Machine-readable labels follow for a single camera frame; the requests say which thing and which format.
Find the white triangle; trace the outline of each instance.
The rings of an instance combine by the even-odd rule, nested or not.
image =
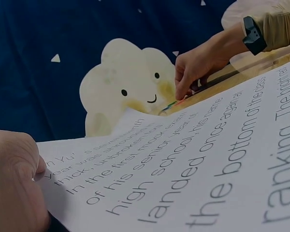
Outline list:
[[[56,63],[60,63],[60,57],[58,54],[56,54],[52,59],[51,62],[56,62]]]
[[[176,51],[176,52],[172,52],[176,57],[178,56],[179,54],[179,51]]]

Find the sleeve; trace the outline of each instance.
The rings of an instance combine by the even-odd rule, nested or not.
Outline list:
[[[290,0],[275,6],[258,6],[247,15],[254,19],[266,41],[264,52],[290,45]]]

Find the blue fabric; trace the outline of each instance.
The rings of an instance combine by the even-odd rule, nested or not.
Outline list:
[[[0,0],[0,129],[36,141],[85,135],[85,74],[112,39],[175,62],[222,30],[234,0]],[[50,62],[60,54],[60,63]]]

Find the cloud illustration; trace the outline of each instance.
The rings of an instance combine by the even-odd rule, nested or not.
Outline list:
[[[87,111],[86,136],[111,133],[124,110],[149,113],[174,96],[174,65],[155,48],[141,50],[124,39],[111,40],[80,85]]]

